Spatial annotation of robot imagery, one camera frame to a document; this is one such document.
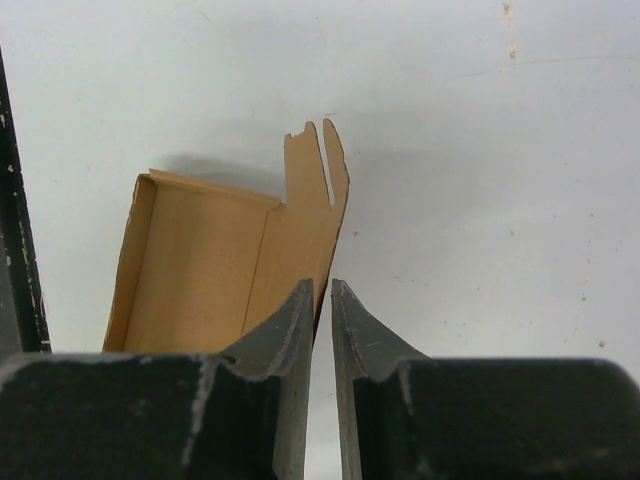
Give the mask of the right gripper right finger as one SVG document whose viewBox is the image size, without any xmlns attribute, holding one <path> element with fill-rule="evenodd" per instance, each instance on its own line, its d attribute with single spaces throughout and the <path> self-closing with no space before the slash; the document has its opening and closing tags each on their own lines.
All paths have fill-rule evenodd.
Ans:
<svg viewBox="0 0 640 480">
<path fill-rule="evenodd" d="M 346 479 L 635 479 L 639 389 L 602 359 L 431 358 L 331 288 Z"/>
</svg>

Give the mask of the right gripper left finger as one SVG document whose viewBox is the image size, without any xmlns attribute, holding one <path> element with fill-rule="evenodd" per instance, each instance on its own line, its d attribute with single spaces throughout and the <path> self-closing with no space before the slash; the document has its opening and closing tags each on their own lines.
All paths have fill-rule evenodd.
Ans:
<svg viewBox="0 0 640 480">
<path fill-rule="evenodd" d="M 5 479 L 300 479 L 313 284 L 218 353 L 23 354 L 1 365 Z"/>
</svg>

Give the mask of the brown cardboard box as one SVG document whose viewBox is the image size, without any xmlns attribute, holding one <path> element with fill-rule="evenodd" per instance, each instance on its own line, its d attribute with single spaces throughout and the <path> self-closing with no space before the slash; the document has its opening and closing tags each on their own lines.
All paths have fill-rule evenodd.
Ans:
<svg viewBox="0 0 640 480">
<path fill-rule="evenodd" d="M 105 351 L 221 351 L 307 279 L 320 311 L 349 172 L 330 120 L 307 123 L 283 147 L 284 197 L 162 170 L 137 177 Z"/>
</svg>

